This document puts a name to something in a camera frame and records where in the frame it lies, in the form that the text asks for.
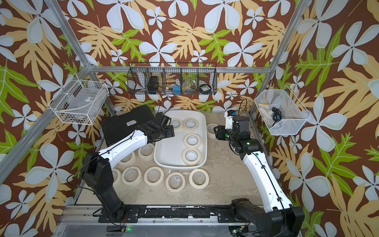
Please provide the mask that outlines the masking tape roll two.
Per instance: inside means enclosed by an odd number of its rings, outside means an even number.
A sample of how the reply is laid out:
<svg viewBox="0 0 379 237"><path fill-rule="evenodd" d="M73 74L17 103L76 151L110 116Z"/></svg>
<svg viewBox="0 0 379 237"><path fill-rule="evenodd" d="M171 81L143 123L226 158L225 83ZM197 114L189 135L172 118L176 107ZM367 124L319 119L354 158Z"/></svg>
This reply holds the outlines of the masking tape roll two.
<svg viewBox="0 0 379 237"><path fill-rule="evenodd" d="M154 159L154 151L155 151L155 145L149 143L138 149L138 156L143 161L151 161Z"/></svg>

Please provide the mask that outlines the white plastic storage box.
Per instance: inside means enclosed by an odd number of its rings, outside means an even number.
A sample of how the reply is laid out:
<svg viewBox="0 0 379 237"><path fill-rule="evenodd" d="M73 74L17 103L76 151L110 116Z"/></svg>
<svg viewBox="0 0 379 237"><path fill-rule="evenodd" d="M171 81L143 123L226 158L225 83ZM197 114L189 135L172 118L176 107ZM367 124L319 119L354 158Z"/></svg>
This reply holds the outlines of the white plastic storage box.
<svg viewBox="0 0 379 237"><path fill-rule="evenodd" d="M203 113L187 110L173 110L166 113L171 119L179 118L184 121L187 118L195 118L198 121L198 127L194 130L182 128L175 131L175 136L165 138L155 144L154 160L157 165L163 168L175 170L193 170L202 167L207 161L207 127L206 117ZM200 161L196 166L188 166L182 160L182 154L187 147L184 145L184 138L190 133L195 133L201 138L201 145L198 148L200 151Z"/></svg>

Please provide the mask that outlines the masking tape roll seven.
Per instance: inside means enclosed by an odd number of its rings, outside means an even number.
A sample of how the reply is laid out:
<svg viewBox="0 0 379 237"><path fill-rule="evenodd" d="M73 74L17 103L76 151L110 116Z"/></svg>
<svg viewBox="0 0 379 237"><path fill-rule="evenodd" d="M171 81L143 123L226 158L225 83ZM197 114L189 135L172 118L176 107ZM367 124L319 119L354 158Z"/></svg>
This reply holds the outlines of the masking tape roll seven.
<svg viewBox="0 0 379 237"><path fill-rule="evenodd" d="M148 168L144 174L144 182L150 187L159 186L164 180L164 171L158 166Z"/></svg>

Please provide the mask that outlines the masking tape roll four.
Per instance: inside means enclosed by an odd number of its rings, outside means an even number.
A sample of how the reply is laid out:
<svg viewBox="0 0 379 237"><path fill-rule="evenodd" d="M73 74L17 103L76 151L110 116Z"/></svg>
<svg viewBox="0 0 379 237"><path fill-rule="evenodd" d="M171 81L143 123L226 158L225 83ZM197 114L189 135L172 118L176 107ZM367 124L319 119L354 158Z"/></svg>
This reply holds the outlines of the masking tape roll four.
<svg viewBox="0 0 379 237"><path fill-rule="evenodd" d="M142 172L136 166L125 169L121 175L121 181L127 186L137 186L142 181Z"/></svg>

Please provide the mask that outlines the masking tape roll nine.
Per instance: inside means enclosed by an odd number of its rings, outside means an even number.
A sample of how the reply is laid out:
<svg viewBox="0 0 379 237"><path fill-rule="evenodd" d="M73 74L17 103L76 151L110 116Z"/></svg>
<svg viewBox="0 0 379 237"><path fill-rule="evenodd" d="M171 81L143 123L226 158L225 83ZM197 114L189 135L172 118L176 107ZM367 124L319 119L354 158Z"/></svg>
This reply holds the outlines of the masking tape roll nine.
<svg viewBox="0 0 379 237"><path fill-rule="evenodd" d="M185 187L186 181L183 174L174 172L168 175L165 185L168 191L172 193L178 193Z"/></svg>

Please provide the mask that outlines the masking tape roll twelve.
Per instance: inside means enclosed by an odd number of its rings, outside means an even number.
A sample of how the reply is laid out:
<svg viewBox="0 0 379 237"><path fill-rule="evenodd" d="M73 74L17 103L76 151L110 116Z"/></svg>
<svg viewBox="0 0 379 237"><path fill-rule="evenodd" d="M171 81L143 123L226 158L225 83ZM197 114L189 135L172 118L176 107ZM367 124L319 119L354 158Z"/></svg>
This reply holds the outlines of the masking tape roll twelve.
<svg viewBox="0 0 379 237"><path fill-rule="evenodd" d="M208 173L203 169L194 169L189 176L189 182L193 188L204 189L210 181Z"/></svg>

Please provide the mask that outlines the masking tape roll eight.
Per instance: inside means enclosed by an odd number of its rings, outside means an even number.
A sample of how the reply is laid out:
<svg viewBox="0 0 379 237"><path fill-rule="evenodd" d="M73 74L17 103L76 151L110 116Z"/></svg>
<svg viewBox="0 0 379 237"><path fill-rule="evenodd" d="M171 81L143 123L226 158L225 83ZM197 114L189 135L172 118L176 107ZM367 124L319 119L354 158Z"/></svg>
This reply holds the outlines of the masking tape roll eight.
<svg viewBox="0 0 379 237"><path fill-rule="evenodd" d="M210 123L207 125L207 137L211 139L215 139L215 131L214 128L216 128L218 125L216 123Z"/></svg>

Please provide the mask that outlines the masking tape roll one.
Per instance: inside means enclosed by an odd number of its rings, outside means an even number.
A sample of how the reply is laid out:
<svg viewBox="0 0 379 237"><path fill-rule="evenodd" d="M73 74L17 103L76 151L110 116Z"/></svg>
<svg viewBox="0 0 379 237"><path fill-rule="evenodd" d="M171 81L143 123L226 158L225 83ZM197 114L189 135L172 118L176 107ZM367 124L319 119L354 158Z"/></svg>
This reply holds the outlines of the masking tape roll one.
<svg viewBox="0 0 379 237"><path fill-rule="evenodd" d="M118 163L121 167L129 167L132 166L136 161L136 155L134 152L131 152L129 155L121 159L121 161Z"/></svg>

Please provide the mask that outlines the masking tape roll three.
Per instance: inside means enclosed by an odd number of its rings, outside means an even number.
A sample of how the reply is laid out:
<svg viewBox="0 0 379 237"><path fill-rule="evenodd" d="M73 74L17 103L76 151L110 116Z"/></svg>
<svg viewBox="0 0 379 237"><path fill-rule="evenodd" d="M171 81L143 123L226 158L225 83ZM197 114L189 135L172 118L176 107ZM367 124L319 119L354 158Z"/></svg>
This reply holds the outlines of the masking tape roll three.
<svg viewBox="0 0 379 237"><path fill-rule="evenodd" d="M113 168L112 174L113 174L113 178L114 178L113 187L116 188L121 183L121 172L117 168Z"/></svg>

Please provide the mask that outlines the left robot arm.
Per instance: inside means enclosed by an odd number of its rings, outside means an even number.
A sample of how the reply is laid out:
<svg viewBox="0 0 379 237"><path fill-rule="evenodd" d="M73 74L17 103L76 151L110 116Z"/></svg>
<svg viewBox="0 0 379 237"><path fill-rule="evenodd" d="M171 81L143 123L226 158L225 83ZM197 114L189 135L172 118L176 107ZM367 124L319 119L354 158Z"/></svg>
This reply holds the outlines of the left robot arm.
<svg viewBox="0 0 379 237"><path fill-rule="evenodd" d="M107 147L86 154L82 179L100 200L108 219L121 222L126 211L114 189L114 167L135 150L174 137L175 132L171 118L164 113L113 116L104 121L102 130Z"/></svg>

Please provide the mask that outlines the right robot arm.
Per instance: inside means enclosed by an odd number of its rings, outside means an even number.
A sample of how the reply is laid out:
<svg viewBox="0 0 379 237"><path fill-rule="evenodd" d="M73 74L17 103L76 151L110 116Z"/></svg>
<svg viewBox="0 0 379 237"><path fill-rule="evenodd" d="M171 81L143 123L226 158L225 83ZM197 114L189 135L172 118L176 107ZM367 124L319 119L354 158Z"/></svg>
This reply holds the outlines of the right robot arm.
<svg viewBox="0 0 379 237"><path fill-rule="evenodd" d="M228 141L231 150L239 155L252 174L263 201L263 207L258 207L246 198L233 200L233 219L254 224L260 237L296 237L305 214L284 194L261 144L251 138L249 118L229 110L225 112L225 119L225 125L214 128L215 137Z"/></svg>

